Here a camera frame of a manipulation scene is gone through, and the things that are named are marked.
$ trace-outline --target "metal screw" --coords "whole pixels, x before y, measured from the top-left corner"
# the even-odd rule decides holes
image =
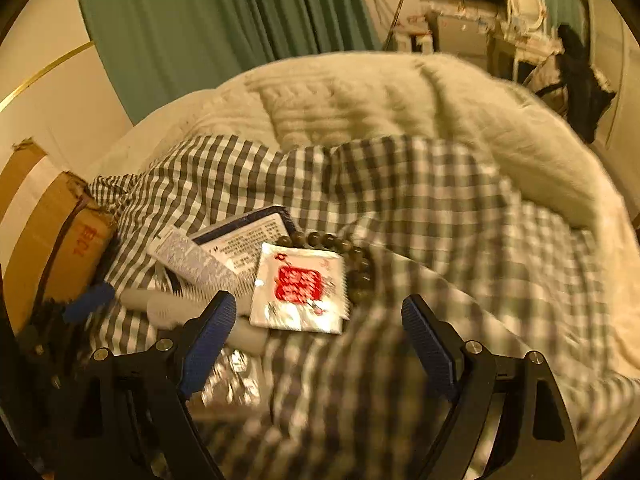
[[[94,359],[96,361],[104,361],[109,356],[109,351],[106,348],[98,348],[94,352]]]
[[[174,345],[173,341],[165,338],[165,339],[161,339],[156,343],[156,348],[161,352],[166,352],[167,350],[170,350],[173,345]]]
[[[533,352],[529,352],[529,360],[532,363],[541,365],[543,362],[545,362],[545,357],[540,352],[534,350]]]
[[[465,348],[471,354],[479,354],[482,351],[482,345],[478,341],[467,341]]]

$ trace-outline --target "bed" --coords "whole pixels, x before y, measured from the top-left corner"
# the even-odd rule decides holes
[[[152,286],[145,247],[165,225],[192,233],[272,203],[303,230],[370,244],[376,275],[393,277],[342,336],[271,333],[270,412],[202,428],[228,479],[411,478],[447,409],[426,400],[400,324],[414,292],[494,353],[542,351],[584,477],[604,470],[638,420],[640,254],[601,165],[542,102],[453,57],[349,53],[163,108],[94,167],[92,192],[118,217],[101,271],[118,291]],[[89,330],[116,353],[156,338],[118,303]]]

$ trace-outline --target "plaid bed sheet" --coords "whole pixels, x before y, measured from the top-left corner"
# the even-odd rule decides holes
[[[371,244],[375,294],[353,309],[344,334],[272,331],[263,357],[269,413],[201,428],[228,480],[415,477],[449,406],[430,396],[402,330],[411,293],[463,339],[497,354],[546,355],[585,478],[637,418],[640,384],[608,366],[591,233],[524,201],[465,146],[394,136],[282,153],[202,136],[139,176],[98,177],[91,191],[118,216],[102,272],[118,290],[151,283],[145,248],[162,227],[191,234],[270,204],[286,206],[302,230]],[[156,339],[144,315],[117,304],[88,328],[94,347],[116,353]],[[487,433],[470,476],[486,463]]]

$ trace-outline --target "blue gripper pad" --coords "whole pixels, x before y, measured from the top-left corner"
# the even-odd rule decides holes
[[[80,323],[103,305],[110,304],[116,291],[109,283],[98,283],[65,307],[62,319],[65,323]]]
[[[430,387],[453,400],[458,393],[453,360],[411,296],[402,302],[401,314],[402,326],[429,377]]]
[[[235,322],[236,298],[226,292],[184,358],[182,380],[178,387],[185,398],[188,399],[204,387]]]

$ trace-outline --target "shiny plastic wrapper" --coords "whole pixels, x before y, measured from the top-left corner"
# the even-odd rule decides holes
[[[260,358],[225,346],[187,408],[193,420],[229,420],[258,415],[267,407],[266,398]]]
[[[340,254],[262,244],[249,321],[254,326],[342,333],[349,318]]]

